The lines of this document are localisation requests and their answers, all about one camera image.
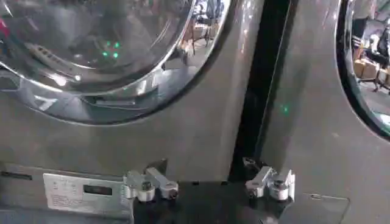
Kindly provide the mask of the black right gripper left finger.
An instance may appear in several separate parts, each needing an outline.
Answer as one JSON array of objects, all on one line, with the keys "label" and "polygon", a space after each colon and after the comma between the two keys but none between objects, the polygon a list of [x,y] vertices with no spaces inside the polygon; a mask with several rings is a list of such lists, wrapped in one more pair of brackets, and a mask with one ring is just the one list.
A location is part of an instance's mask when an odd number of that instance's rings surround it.
[{"label": "black right gripper left finger", "polygon": [[149,163],[142,172],[127,171],[123,175],[123,199],[140,202],[151,202],[155,197],[175,200],[179,195],[179,184],[165,176],[167,167],[168,160],[163,158]]}]

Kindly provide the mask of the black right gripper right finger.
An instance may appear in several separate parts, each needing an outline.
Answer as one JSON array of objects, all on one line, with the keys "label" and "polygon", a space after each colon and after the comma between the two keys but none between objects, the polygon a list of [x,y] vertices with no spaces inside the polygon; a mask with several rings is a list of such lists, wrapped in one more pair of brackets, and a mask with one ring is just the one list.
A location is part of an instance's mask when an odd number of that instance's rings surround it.
[{"label": "black right gripper right finger", "polygon": [[243,158],[243,164],[250,174],[245,188],[252,198],[268,196],[276,201],[295,200],[295,173],[291,169],[278,172],[271,166],[259,166],[248,157]]}]

